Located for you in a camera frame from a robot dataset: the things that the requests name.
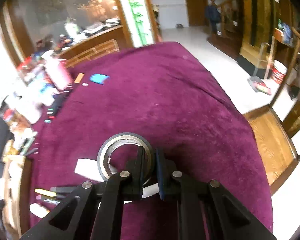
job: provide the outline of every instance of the maroon cloth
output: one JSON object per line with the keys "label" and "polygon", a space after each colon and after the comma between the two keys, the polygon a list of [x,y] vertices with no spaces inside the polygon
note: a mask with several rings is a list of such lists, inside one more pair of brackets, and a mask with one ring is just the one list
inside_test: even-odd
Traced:
{"label": "maroon cloth", "polygon": [[[120,132],[143,136],[161,147],[178,170],[195,179],[219,180],[272,230],[270,188],[248,122],[200,62],[176,42],[155,44],[84,62],[85,73],[51,124],[42,120],[39,153],[33,155],[34,189],[78,185],[79,158],[96,159],[109,137]],[[99,73],[104,85],[89,81]],[[114,152],[111,163],[123,169],[134,153]],[[31,214],[31,226],[39,218]],[[177,239],[175,203],[158,195],[124,205],[122,239]]]}

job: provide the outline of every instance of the duct tape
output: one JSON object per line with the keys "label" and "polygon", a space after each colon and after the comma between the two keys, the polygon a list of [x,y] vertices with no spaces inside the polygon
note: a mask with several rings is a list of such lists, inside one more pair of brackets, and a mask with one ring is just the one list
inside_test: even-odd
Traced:
{"label": "duct tape", "polygon": [[150,143],[142,136],[135,133],[118,133],[104,142],[97,156],[98,170],[101,177],[104,180],[107,180],[111,175],[116,173],[115,168],[110,165],[111,154],[118,147],[125,144],[134,144],[145,149],[146,171],[144,173],[144,181],[146,183],[150,179],[154,170],[155,155]]}

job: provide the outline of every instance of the wooden chair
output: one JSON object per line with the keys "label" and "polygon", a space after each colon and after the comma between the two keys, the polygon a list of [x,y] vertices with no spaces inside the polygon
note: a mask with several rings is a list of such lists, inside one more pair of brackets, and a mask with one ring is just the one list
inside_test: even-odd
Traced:
{"label": "wooden chair", "polygon": [[117,41],[109,40],[72,57],[68,60],[66,67],[74,67],[84,60],[93,60],[115,51],[120,52]]}
{"label": "wooden chair", "polygon": [[300,94],[298,101],[283,121],[280,121],[272,108],[296,64],[300,49],[300,33],[294,28],[292,28],[292,31],[296,36],[297,43],[287,74],[277,93],[269,105],[244,115],[256,136],[258,150],[266,169],[271,194],[274,194],[281,187],[300,160],[300,155],[297,154],[291,141],[291,138],[300,130]]}

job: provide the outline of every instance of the silver bolt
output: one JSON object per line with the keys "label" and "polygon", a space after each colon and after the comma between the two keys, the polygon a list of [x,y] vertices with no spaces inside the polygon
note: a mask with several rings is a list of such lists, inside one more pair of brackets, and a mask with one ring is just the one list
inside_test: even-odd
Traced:
{"label": "silver bolt", "polygon": [[85,181],[84,183],[82,183],[81,185],[84,189],[88,189],[92,186],[91,181]]}
{"label": "silver bolt", "polygon": [[172,176],[173,177],[177,177],[177,178],[180,178],[182,176],[182,172],[181,171],[174,171],[172,173]]}
{"label": "silver bolt", "polygon": [[211,185],[211,187],[219,187],[220,182],[214,179],[214,180],[210,181],[210,185]]}
{"label": "silver bolt", "polygon": [[121,171],[121,172],[120,172],[120,176],[123,177],[123,178],[126,178],[126,177],[128,177],[129,175],[130,175],[130,172],[128,172],[128,171]]}

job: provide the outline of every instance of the brown door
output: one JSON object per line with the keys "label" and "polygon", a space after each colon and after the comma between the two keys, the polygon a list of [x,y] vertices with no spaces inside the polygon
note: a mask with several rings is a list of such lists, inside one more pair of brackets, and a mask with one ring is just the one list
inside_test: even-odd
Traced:
{"label": "brown door", "polygon": [[188,18],[190,26],[206,25],[204,9],[208,5],[208,0],[186,0],[188,8]]}

